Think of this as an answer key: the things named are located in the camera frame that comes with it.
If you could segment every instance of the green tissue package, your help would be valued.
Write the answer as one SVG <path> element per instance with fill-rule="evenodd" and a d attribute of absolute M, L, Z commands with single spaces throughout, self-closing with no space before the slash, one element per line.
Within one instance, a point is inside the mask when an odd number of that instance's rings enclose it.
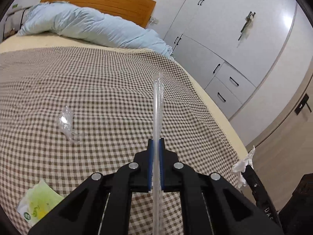
<path fill-rule="evenodd" d="M 53 191 L 44 180 L 28 189 L 16 210 L 31 226 L 49 213 L 64 197 Z"/>

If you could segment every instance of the metal bolt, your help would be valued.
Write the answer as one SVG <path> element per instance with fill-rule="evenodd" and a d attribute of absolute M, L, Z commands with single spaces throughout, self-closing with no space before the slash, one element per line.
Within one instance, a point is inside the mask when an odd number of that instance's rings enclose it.
<path fill-rule="evenodd" d="M 219 180 L 221 178 L 221 175 L 218 173 L 212 173 L 211 174 L 211 179 L 213 180 Z"/>
<path fill-rule="evenodd" d="M 101 179 L 101 174 L 99 173 L 99 172 L 96 172 L 96 173 L 94 173 L 94 174 L 92 174 L 91 175 L 91 178 L 93 179 L 93 180 L 99 180 L 99 179 Z"/>
<path fill-rule="evenodd" d="M 138 163 L 130 163 L 130 164 L 128 165 L 128 167 L 129 167 L 130 169 L 137 169 L 137 168 L 139 167 L 139 164 L 138 164 Z"/>
<path fill-rule="evenodd" d="M 182 163 L 174 163 L 174 168 L 176 169 L 182 169 L 184 165 Z"/>

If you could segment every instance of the checkered bedsheet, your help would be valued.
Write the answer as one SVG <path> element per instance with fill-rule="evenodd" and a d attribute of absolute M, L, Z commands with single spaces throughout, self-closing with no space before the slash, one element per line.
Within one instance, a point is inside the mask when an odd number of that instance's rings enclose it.
<path fill-rule="evenodd" d="M 66 196 L 93 172 L 109 174 L 146 150 L 153 128 L 152 75 L 164 73 L 161 136 L 166 148 L 197 172 L 235 184 L 237 154 L 187 74 L 155 52 L 119 53 L 56 47 L 0 55 L 0 204 L 22 234 L 15 206 L 42 178 Z M 57 126 L 74 112 L 81 135 L 71 143 Z M 183 234 L 178 193 L 164 194 L 166 234 Z M 134 194 L 129 234 L 152 234 L 152 197 Z"/>

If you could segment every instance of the orange wooden headboard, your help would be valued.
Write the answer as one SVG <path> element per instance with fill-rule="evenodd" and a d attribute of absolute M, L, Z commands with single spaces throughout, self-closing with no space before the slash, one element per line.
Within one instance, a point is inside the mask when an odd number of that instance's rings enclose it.
<path fill-rule="evenodd" d="M 120 16 L 145 28 L 154 6 L 153 0 L 41 0 L 41 2 L 67 1 L 80 7 L 90 7 L 113 16 Z"/>

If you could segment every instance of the closet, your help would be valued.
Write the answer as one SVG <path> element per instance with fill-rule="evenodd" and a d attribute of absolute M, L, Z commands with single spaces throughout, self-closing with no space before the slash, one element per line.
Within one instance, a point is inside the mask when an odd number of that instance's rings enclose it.
<path fill-rule="evenodd" d="M 229 119 L 277 59 L 295 8 L 295 0 L 186 0 L 164 40 Z"/>

